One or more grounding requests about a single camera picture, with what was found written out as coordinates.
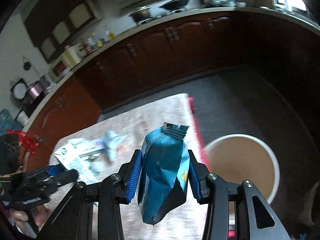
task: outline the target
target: blue snack package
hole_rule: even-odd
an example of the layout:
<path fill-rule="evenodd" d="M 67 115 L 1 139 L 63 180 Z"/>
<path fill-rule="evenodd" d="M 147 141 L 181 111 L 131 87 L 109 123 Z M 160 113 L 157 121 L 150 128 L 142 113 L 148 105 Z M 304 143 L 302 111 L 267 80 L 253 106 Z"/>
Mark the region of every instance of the blue snack package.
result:
<path fill-rule="evenodd" d="M 155 225 L 186 202 L 190 158 L 183 139 L 188 128 L 164 122 L 145 137 L 137 187 L 144 223 Z"/>

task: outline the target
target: blue plastic bag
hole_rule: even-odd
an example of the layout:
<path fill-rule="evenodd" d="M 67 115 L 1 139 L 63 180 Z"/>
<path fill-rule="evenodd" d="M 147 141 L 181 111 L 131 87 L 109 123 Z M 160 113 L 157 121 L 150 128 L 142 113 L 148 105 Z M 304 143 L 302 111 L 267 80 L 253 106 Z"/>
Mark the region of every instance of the blue plastic bag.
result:
<path fill-rule="evenodd" d="M 183 139 L 188 128 L 164 122 L 145 137 L 137 187 L 144 223 L 155 225 L 169 211 L 186 202 L 190 158 Z"/>

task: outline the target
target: metal screw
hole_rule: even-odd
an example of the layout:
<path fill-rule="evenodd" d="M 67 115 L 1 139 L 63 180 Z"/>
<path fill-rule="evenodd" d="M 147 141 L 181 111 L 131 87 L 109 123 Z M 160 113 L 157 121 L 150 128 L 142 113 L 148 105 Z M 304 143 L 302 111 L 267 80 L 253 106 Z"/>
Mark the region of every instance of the metal screw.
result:
<path fill-rule="evenodd" d="M 79 181 L 76 183 L 76 188 L 83 188 L 85 183 L 83 181 Z"/>
<path fill-rule="evenodd" d="M 250 181 L 250 180 L 245 180 L 243 182 L 243 184 L 246 186 L 246 187 L 252 187 L 253 183 Z"/>
<path fill-rule="evenodd" d="M 217 174 L 214 174 L 214 173 L 209 173 L 208 174 L 208 178 L 209 179 L 215 180 L 215 179 L 217 179 L 217 177 L 218 177 Z"/>
<path fill-rule="evenodd" d="M 114 173 L 114 174 L 112 174 L 111 175 L 111 179 L 113 179 L 113 180 L 118 180 L 118 179 L 120 179 L 120 174 L 118 174 L 118 173 Z"/>

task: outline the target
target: white rim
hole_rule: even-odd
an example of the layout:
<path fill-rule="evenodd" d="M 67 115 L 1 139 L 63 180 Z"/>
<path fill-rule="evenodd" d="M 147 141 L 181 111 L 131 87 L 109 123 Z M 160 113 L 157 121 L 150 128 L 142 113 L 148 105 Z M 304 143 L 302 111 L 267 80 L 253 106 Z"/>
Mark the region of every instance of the white rim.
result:
<path fill-rule="evenodd" d="M 277 191 L 278 191 L 278 187 L 279 187 L 279 183 L 280 183 L 280 169 L 279 169 L 279 163 L 278 163 L 278 160 L 277 160 L 275 154 L 273 153 L 271 148 L 265 142 L 261 141 L 260 139 L 254 137 L 254 136 L 247 135 L 247 134 L 229 134 L 229 135 L 219 137 L 219 138 L 215 139 L 214 141 L 210 142 L 208 145 L 206 145 L 204 147 L 206 154 L 212 148 L 214 148 L 219 142 L 221 142 L 225 139 L 228 139 L 228 138 L 232 138 L 232 137 L 245 137 L 245 138 L 254 140 L 255 142 L 259 143 L 268 152 L 268 154 L 271 158 L 274 173 L 275 173 L 275 181 L 273 183 L 272 191 L 271 191 L 270 196 L 267 199 L 268 203 L 271 204 L 276 196 Z"/>

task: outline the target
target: microwave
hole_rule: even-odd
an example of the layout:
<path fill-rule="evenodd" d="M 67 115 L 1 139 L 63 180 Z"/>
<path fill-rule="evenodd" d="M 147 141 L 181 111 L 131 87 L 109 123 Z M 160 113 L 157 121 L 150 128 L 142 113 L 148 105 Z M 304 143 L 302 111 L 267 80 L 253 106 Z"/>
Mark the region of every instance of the microwave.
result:
<path fill-rule="evenodd" d="M 82 58 L 78 55 L 79 46 L 66 47 L 66 50 L 50 64 L 50 74 L 59 82 L 71 69 L 78 65 Z"/>

